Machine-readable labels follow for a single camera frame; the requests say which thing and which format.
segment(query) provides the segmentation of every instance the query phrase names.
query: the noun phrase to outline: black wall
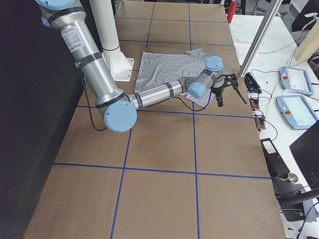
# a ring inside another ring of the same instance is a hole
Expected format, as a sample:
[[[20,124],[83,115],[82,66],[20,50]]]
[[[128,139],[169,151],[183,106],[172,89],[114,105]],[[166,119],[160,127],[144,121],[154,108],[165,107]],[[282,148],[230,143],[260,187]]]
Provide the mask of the black wall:
[[[88,1],[81,2],[97,40]],[[33,214],[82,84],[60,33],[42,25],[35,1],[2,0],[0,7],[0,238],[16,239]]]

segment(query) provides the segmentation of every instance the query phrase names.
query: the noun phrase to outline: wire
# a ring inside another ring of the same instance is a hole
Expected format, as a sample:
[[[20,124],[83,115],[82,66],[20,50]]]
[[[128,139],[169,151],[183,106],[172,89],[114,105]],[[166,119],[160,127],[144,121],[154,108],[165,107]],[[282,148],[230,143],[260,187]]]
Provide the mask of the wire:
[[[273,125],[272,123],[270,123],[269,121],[265,120],[265,122],[267,122],[268,124],[270,124],[270,125],[275,129],[275,131],[276,131],[276,136],[275,136],[275,138],[274,138],[274,139],[271,139],[271,141],[274,141],[274,140],[277,138],[277,136],[278,136],[278,130],[277,130],[276,127],[274,127],[274,125]]]
[[[107,127],[103,128],[103,129],[98,129],[95,127],[94,125],[94,122],[93,122],[93,117],[92,117],[92,112],[91,112],[91,106],[90,106],[90,101],[89,101],[89,96],[88,96],[88,92],[86,90],[86,87],[85,87],[85,80],[84,80],[84,77],[82,75],[82,72],[80,72],[80,75],[81,75],[81,81],[82,81],[82,84],[83,84],[83,88],[84,88],[84,93],[85,93],[85,97],[86,97],[86,102],[88,103],[88,109],[89,109],[89,114],[90,114],[90,120],[91,120],[91,125],[92,127],[96,130],[96,131],[104,131],[107,129]]]
[[[291,64],[291,62],[292,62],[292,60],[293,60],[293,58],[294,58],[294,55],[295,55],[295,52],[297,51],[297,49],[298,49],[298,47],[296,46],[295,47],[295,49],[294,49],[294,51],[292,52],[292,54],[290,55],[290,62],[289,62],[289,67],[290,67],[290,64]]]
[[[290,56],[289,56],[289,58],[288,58],[288,61],[285,63],[285,66],[288,64],[288,62],[290,62],[290,63],[289,63],[289,66],[290,66],[291,61],[292,61],[292,58],[294,57],[294,54],[295,54],[297,48],[298,48],[298,47],[296,46],[295,49],[292,51],[292,53],[290,54]],[[276,82],[276,84],[275,84],[275,87],[273,88],[273,91],[271,92],[271,94],[273,94],[273,93],[275,92],[275,89],[276,89],[276,87],[277,87],[277,85],[278,85],[278,83],[279,83],[279,79],[280,79],[280,72],[279,72],[279,77],[278,77],[278,79],[277,79],[277,82]],[[270,101],[267,103],[265,115],[267,115],[267,113],[268,113],[269,104],[270,104]]]
[[[291,192],[282,193],[282,194],[276,196],[276,198],[278,198],[278,197],[280,197],[280,196],[282,196],[282,195],[288,194],[288,193],[294,193],[294,192],[296,192],[296,191],[298,191],[298,190],[300,190],[300,189],[302,189],[302,188],[305,188],[305,187],[312,187],[312,186],[317,186],[317,185],[319,185],[319,184],[311,184],[311,185],[303,186],[303,187],[297,188],[296,190],[293,190],[293,191],[291,191]]]
[[[210,91],[207,104],[206,104],[203,108],[201,108],[200,110],[194,110],[194,109],[190,108],[190,107],[189,107],[181,98],[179,98],[179,97],[174,96],[174,97],[172,97],[172,99],[179,99],[179,100],[186,106],[186,108],[188,108],[189,110],[194,111],[194,112],[199,112],[199,111],[202,111],[202,110],[204,110],[204,109],[207,108],[207,106],[209,105],[210,100],[211,100],[211,95],[212,95],[212,91]]]
[[[308,215],[309,215],[309,212],[316,206],[316,205],[318,205],[319,204],[319,202],[317,202],[317,203],[315,203],[315,204],[313,204],[310,208],[309,208],[309,210],[308,210],[308,212],[307,212],[307,214],[306,214],[306,216],[305,216],[305,219],[304,219],[304,222],[303,222],[303,225],[301,226],[301,228],[298,230],[299,231],[299,233],[298,233],[298,235],[296,236],[296,239],[299,239],[300,238],[300,235],[301,235],[301,233],[302,233],[302,231],[303,231],[303,229],[304,229],[304,226],[305,226],[305,223],[306,223],[306,220],[307,220],[307,218],[308,218]]]
[[[268,91],[265,91],[264,89],[261,89],[261,88],[260,88],[260,90],[262,90],[262,91],[268,93],[268,94],[270,95],[270,98],[269,98],[269,99],[271,99],[271,97],[273,96],[271,93],[269,93]]]
[[[262,73],[270,73],[270,72],[277,72],[277,73],[279,73],[279,71],[261,71],[261,70],[257,70],[257,69],[252,69],[251,71],[259,71],[259,72],[262,72]]]
[[[300,34],[300,37],[299,37],[298,39],[296,39],[296,40],[298,41],[298,43],[299,43],[299,41],[300,41],[301,38],[303,38],[304,36],[306,36],[306,35],[308,34],[308,33],[305,33],[305,34],[302,36],[303,32],[304,32],[304,31],[302,31],[302,33]],[[293,41],[293,42],[290,43],[289,45],[284,46],[284,47],[282,47],[282,48],[280,48],[280,49],[278,49],[278,50],[276,50],[276,51],[260,52],[260,54],[268,54],[268,53],[277,52],[277,51],[280,51],[280,50],[282,50],[282,49],[285,49],[285,48],[289,47],[290,45],[292,45],[292,44],[294,44],[294,43],[295,43],[295,41]]]
[[[262,116],[264,117],[264,113],[263,113],[261,110],[259,110],[259,109],[254,109],[254,111],[260,112],[260,113],[262,114]]]
[[[314,99],[314,100],[316,100],[316,101],[319,101],[319,99],[317,99],[317,98],[315,98],[315,97],[311,97],[311,96],[307,96],[307,97],[309,97],[309,98],[311,98],[311,99]]]
[[[294,208],[278,208],[279,210],[282,210],[282,211],[299,211],[299,212],[302,212],[301,209],[294,209]]]
[[[293,65],[293,66],[291,66],[291,67],[295,67],[295,66],[298,66],[298,65],[300,65],[301,63],[304,63],[305,61],[308,61],[308,59],[306,59],[306,60],[304,60],[304,61],[302,61],[302,62],[299,62],[298,64],[296,64],[296,65]]]

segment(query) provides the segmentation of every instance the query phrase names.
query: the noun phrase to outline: computer monitor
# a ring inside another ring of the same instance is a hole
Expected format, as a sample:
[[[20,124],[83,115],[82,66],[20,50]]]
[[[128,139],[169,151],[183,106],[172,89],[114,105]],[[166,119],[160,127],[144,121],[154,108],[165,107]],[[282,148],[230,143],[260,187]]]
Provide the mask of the computer monitor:
[[[295,161],[311,189],[319,187],[319,121],[290,145]]]

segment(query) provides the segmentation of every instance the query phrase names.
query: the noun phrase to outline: metal rod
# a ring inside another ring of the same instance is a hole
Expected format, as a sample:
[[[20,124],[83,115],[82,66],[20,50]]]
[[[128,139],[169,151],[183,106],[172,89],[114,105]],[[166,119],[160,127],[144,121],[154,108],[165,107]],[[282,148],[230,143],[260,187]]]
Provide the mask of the metal rod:
[[[319,197],[319,188],[313,189],[311,191],[302,193],[302,194],[297,194],[293,197],[287,198],[287,199],[279,199],[280,206],[282,208],[289,208],[289,206],[297,204],[297,203],[302,203],[304,201],[307,201],[309,199],[317,198]]]
[[[251,43],[251,46],[248,50],[248,53],[246,55],[246,58],[243,62],[243,65],[239,71],[239,76],[240,77],[244,77],[251,62],[253,61],[256,53],[257,53],[257,50],[260,46],[260,43],[262,42],[274,16],[276,15],[281,3],[282,3],[283,0],[272,0],[271,3],[270,3],[270,6],[266,12],[266,15],[264,16],[264,19],[263,21],[261,22],[260,24],[260,27],[256,33],[256,36],[253,40],[253,42]]]

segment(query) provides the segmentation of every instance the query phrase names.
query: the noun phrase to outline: grid of blue tape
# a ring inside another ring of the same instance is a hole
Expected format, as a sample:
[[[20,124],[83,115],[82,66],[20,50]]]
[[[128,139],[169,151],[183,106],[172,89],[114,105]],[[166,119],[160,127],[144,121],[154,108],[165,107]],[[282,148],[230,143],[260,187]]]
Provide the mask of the grid of blue tape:
[[[149,41],[150,38],[150,31],[152,27],[152,20],[158,20],[158,19],[153,19],[153,14],[154,14],[154,9],[155,9],[155,2],[153,5],[153,10],[152,10],[152,16],[150,21],[150,26],[149,26],[149,32],[148,32],[148,38],[146,41],[136,41],[136,42],[145,42],[146,47],[148,46],[149,42],[154,42],[154,43],[177,43],[177,44],[182,44],[178,42],[157,42],[157,41]],[[188,4],[188,21],[189,23],[189,48],[192,50],[192,42],[191,42],[191,20],[190,20],[190,7]],[[197,21],[197,22],[214,22],[214,21]],[[196,217],[197,217],[197,239],[200,239],[200,221],[199,221],[199,199],[198,199],[198,175],[206,175],[206,176],[221,176],[221,177],[237,177],[237,178],[253,178],[253,179],[271,179],[270,177],[263,177],[263,176],[250,176],[250,175],[232,175],[232,174],[217,174],[217,173],[205,173],[205,172],[198,172],[197,171],[197,151],[196,151],[196,124],[195,124],[195,115],[200,115],[200,116],[217,116],[217,117],[233,117],[233,118],[248,118],[248,119],[253,119],[253,117],[247,117],[247,116],[231,116],[231,115],[217,115],[217,114],[203,114],[203,113],[196,113],[196,112],[168,112],[168,111],[151,111],[151,110],[139,110],[141,112],[150,112],[150,113],[168,113],[168,114],[186,114],[186,115],[192,115],[193,119],[193,143],[194,143],[194,165],[195,165],[195,171],[194,172],[187,172],[187,171],[174,171],[174,170],[158,170],[158,169],[146,169],[146,168],[132,168],[132,167],[126,167],[126,162],[127,162],[127,157],[128,157],[128,152],[129,152],[129,147],[130,147],[130,142],[131,142],[131,135],[132,135],[132,129],[130,130],[129,133],[129,138],[128,138],[128,143],[127,143],[127,148],[126,148],[126,153],[125,153],[125,159],[124,159],[124,164],[123,167],[118,167],[118,166],[107,166],[107,165],[89,165],[89,164],[76,164],[76,163],[54,163],[55,165],[67,165],[67,166],[81,166],[81,167],[97,167],[97,168],[110,168],[110,169],[119,169],[122,170],[122,175],[121,175],[121,181],[119,185],[119,191],[118,191],[118,196],[117,196],[117,201],[116,201],[116,206],[115,206],[115,211],[114,211],[114,217],[113,217],[113,223],[112,223],[112,229],[111,229],[111,234],[110,234],[110,239],[113,239],[114,235],[114,229],[115,229],[115,224],[116,224],[116,217],[117,217],[117,212],[118,212],[118,207],[119,207],[119,201],[120,201],[120,196],[121,196],[121,190],[122,190],[122,185],[123,185],[123,180],[124,180],[124,175],[125,175],[125,170],[135,170],[135,171],[150,171],[150,172],[164,172],[164,173],[177,173],[177,174],[192,174],[195,176],[195,193],[196,193]]]

